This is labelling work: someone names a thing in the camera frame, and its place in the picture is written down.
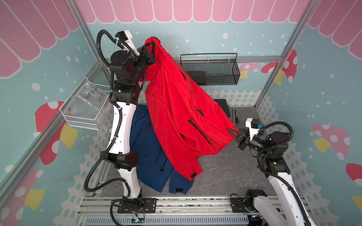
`red jacket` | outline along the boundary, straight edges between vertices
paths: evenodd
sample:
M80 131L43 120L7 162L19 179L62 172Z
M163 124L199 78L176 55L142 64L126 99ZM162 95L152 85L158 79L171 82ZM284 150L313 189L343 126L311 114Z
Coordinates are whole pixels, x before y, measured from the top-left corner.
M172 166L189 180L202 172L197 158L215 155L236 129L221 107L154 41L156 63L147 69L146 100L158 140Z

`mounting plate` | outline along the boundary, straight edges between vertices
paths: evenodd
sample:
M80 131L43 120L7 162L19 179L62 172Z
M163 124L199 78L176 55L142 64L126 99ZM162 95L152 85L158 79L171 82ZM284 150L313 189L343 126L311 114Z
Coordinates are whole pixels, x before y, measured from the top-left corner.
M143 213L155 213L156 212L156 202L157 199L151 199L151 198L144 198L143 204L144 204L144 212L141 211L140 214ZM133 213L128 207L121 204L120 207L118 207L117 213Z

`gray floor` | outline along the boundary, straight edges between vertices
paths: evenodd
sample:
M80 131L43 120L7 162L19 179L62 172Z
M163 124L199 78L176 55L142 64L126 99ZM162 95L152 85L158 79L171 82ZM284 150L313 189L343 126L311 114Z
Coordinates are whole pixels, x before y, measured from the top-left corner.
M238 128L245 128L247 118L258 118L254 107L238 107ZM249 188L262 189L268 195L276 195L273 187L265 175L256 167L256 158L253 158L249 149L238 149L237 142L232 141L216 155L205 155L199 158L203 172L195 178L195 182L188 191L188 196L230 195L236 193L245 195ZM119 177L118 171L111 166L107 180ZM182 196L182 193L168 192L167 181L162 192L159 193L139 181L143 196ZM102 190L102 197L119 197L123 195L123 186L111 183Z

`navy blue jacket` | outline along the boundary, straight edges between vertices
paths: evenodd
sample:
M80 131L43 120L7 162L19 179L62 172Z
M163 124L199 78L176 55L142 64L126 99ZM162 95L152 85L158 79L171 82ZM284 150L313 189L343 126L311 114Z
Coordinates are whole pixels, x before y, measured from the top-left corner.
M171 165L163 151L152 126L148 107L137 105L132 119L130 133L131 151L139 152L140 159L137 165L138 179L158 192L162 192L168 178L170 179L170 193L186 192L194 181L179 174Z

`black wire basket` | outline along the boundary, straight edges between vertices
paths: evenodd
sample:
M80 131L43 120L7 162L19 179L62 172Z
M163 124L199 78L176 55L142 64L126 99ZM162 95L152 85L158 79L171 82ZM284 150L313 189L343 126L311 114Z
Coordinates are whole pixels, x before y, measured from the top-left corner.
M181 54L183 70L198 85L237 85L240 71L236 63L237 54Z

